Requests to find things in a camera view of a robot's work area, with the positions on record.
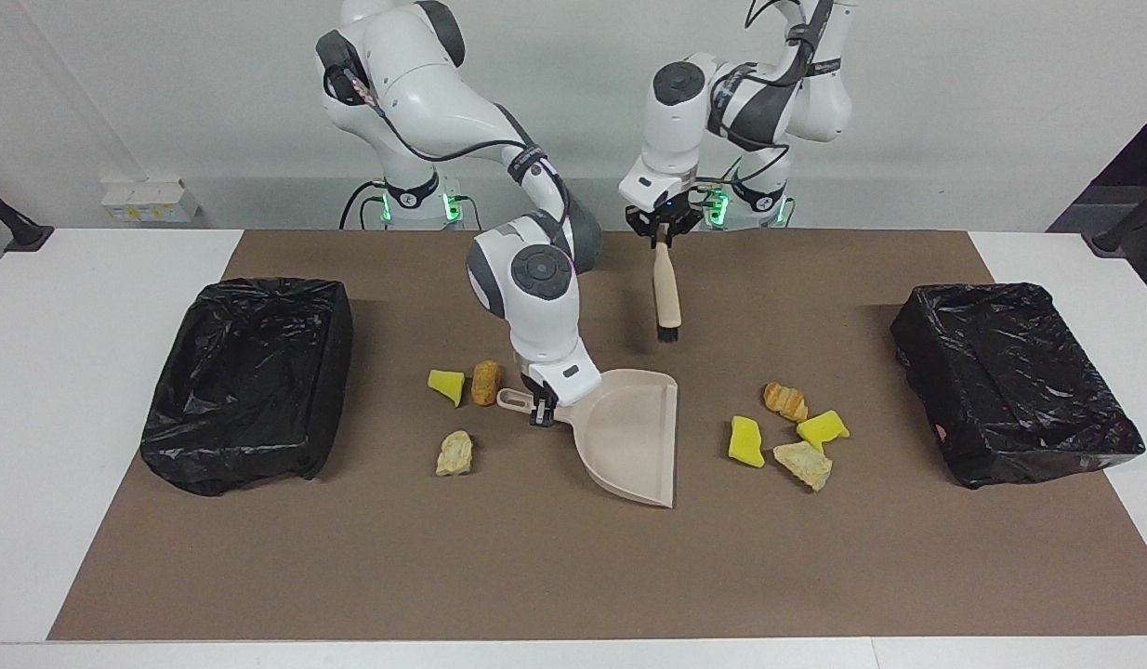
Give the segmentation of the black stand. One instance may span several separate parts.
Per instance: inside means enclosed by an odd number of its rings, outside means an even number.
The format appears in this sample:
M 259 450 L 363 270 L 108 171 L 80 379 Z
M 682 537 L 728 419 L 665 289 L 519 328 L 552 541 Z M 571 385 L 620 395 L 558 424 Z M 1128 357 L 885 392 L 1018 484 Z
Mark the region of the black stand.
M 0 223 L 11 232 L 11 242 L 6 246 L 7 252 L 33 252 L 49 240 L 55 232 L 54 226 L 41 225 L 0 199 Z
M 1122 257 L 1122 246 L 1131 234 L 1147 230 L 1147 194 L 1141 202 L 1136 203 L 1121 220 L 1114 223 L 1108 230 L 1087 234 L 1084 238 L 1090 250 L 1098 257 L 1115 258 Z

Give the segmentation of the brown table mat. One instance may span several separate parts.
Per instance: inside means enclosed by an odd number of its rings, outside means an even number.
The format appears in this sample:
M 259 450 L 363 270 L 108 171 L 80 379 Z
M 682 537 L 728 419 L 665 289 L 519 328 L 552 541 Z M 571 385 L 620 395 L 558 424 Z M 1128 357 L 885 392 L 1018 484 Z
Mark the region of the brown table mat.
M 428 369 L 510 364 L 459 233 L 252 231 L 226 278 L 345 283 L 348 400 L 314 481 L 200 498 L 128 467 L 52 639 L 557 639 L 1147 635 L 1147 547 L 1103 473 L 973 491 L 949 476 L 895 359 L 915 285 L 989 282 L 968 234 L 751 231 L 674 246 L 687 314 L 654 339 L 651 255 L 609 234 L 582 278 L 604 369 L 679 386 L 672 509 L 592 482 L 564 425 L 455 407 Z M 770 382 L 849 438 L 813 492 L 774 460 L 798 423 Z M 727 456 L 755 419 L 764 467 Z M 473 469 L 437 476 L 442 439 Z

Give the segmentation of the notched yellow sponge piece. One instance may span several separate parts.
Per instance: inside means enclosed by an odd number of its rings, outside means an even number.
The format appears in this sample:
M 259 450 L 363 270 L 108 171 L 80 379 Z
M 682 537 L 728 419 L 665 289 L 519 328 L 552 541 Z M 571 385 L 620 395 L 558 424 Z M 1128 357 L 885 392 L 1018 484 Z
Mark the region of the notched yellow sponge piece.
M 820 454 L 824 454 L 824 446 L 829 441 L 852 436 L 844 419 L 834 410 L 825 411 L 816 417 L 803 420 L 803 422 L 796 425 L 796 431 L 802 439 L 806 441 Z

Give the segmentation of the beige plastic dustpan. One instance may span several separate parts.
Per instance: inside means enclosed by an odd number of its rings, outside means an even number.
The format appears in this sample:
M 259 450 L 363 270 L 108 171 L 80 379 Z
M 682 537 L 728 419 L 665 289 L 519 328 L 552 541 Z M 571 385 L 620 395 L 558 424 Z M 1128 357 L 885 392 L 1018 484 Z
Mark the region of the beige plastic dustpan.
M 553 419 L 574 430 L 591 479 L 633 503 L 674 507 L 679 386 L 651 369 L 607 369 L 600 386 Z

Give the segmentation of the small torn croissant piece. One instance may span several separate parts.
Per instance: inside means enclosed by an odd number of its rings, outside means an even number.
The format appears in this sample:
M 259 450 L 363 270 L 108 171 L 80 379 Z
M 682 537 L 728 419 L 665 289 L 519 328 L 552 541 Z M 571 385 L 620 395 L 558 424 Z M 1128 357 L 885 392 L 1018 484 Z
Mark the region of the small torn croissant piece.
M 473 437 L 465 429 L 451 431 L 442 439 L 436 462 L 437 476 L 460 476 L 473 469 Z

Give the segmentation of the black bagged bin pink mark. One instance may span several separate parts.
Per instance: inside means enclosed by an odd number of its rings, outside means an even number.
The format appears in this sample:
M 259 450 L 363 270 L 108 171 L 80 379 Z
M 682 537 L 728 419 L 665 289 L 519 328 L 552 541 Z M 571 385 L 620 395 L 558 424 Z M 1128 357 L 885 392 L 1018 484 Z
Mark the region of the black bagged bin pink mark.
M 1041 285 L 918 285 L 890 334 L 961 487 L 1066 479 L 1146 450 Z

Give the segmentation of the white wall power strip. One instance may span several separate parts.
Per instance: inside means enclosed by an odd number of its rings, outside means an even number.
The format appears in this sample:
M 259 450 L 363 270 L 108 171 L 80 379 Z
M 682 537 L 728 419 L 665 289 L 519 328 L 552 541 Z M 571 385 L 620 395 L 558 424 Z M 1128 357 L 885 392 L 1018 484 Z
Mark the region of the white wall power strip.
M 198 200 L 182 179 L 103 182 L 101 207 L 114 220 L 128 224 L 192 224 Z

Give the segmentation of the orange striped toy croissant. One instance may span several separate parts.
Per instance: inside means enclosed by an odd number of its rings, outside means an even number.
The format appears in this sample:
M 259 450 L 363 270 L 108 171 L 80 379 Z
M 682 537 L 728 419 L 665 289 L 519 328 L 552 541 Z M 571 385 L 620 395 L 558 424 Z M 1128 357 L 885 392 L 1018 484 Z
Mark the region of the orange striped toy croissant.
M 806 397 L 797 388 L 770 382 L 763 389 L 763 402 L 768 411 L 790 422 L 802 423 L 809 419 Z

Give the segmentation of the beige hand brush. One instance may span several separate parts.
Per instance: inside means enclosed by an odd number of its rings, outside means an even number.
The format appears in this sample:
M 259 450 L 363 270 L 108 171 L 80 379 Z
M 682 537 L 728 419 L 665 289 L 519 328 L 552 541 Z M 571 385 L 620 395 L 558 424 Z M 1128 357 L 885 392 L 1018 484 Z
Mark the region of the beige hand brush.
M 657 339 L 660 343 L 674 343 L 679 340 L 681 309 L 674 262 L 668 246 L 668 225 L 660 225 L 657 228 L 653 248 L 651 289 L 657 313 Z

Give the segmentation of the pale torn bread chunk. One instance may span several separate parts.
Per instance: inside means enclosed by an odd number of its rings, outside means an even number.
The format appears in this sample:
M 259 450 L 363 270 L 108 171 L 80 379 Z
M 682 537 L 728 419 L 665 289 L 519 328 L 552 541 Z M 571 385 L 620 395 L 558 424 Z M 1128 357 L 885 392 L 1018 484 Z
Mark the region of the pale torn bread chunk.
M 830 479 L 833 461 L 807 441 L 774 446 L 771 453 L 779 465 L 785 466 L 813 492 L 824 490 Z

